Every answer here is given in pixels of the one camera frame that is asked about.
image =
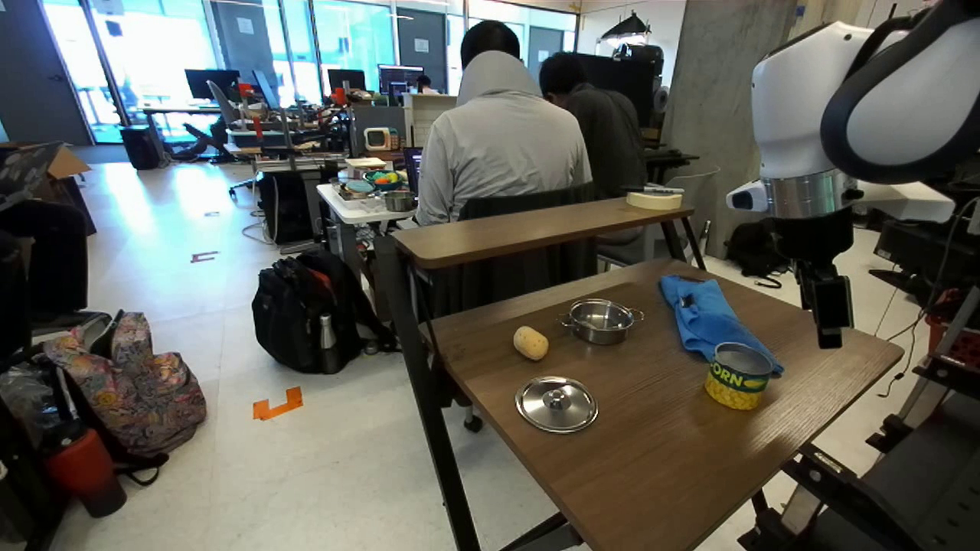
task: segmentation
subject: backpack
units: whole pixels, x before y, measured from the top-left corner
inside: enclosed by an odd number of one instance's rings
[[[769,280],[772,274],[790,270],[790,259],[777,251],[769,224],[742,224],[726,243],[726,259],[742,270],[742,277]]]
[[[299,374],[336,374],[367,346],[396,349],[392,330],[370,311],[351,268],[321,244],[261,270],[250,301],[258,342]]]
[[[70,400],[85,426],[108,443],[116,471],[157,468],[208,419],[192,372],[178,353],[152,353],[150,321],[120,312],[85,349],[84,330],[42,342],[42,355],[67,378]]]

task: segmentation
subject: chair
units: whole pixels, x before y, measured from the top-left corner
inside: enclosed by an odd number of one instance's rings
[[[200,152],[216,150],[217,155],[210,155],[210,164],[234,164],[235,155],[223,146],[226,144],[226,125],[234,121],[234,109],[231,109],[226,94],[221,91],[221,86],[216,86],[216,80],[206,80],[206,86],[210,89],[210,99],[221,109],[221,118],[217,118],[217,123],[210,123],[208,132],[184,123],[186,135],[192,135],[195,144],[191,144],[186,150],[180,150],[175,155],[178,161],[195,161]]]
[[[588,186],[536,193],[536,196],[487,196],[469,199],[459,220],[495,218],[534,208],[555,208],[585,202]],[[597,274],[593,243],[571,243],[545,251],[479,262],[453,270],[431,274],[434,298],[431,317],[451,317],[484,303],[508,301],[562,283]]]

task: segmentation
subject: yellow container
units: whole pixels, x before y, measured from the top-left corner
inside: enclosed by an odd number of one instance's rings
[[[709,365],[704,391],[728,411],[758,411],[769,378],[765,355],[742,342],[723,342]]]

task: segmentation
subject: lamp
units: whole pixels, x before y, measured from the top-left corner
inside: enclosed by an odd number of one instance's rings
[[[642,36],[650,35],[650,25],[642,20],[636,20],[636,12],[631,12],[629,20],[623,20],[618,25],[614,25],[603,36],[611,44],[623,44],[623,39],[634,39],[634,36]]]

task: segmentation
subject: white wall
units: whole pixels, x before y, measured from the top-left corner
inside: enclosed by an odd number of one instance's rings
[[[665,72],[661,84],[671,89],[673,84],[673,65],[678,65],[678,44],[684,28],[684,9],[685,0],[582,0],[582,20],[579,20],[579,51],[592,56],[614,56],[611,47],[601,44],[601,36],[636,12],[650,25],[650,44],[665,48]]]

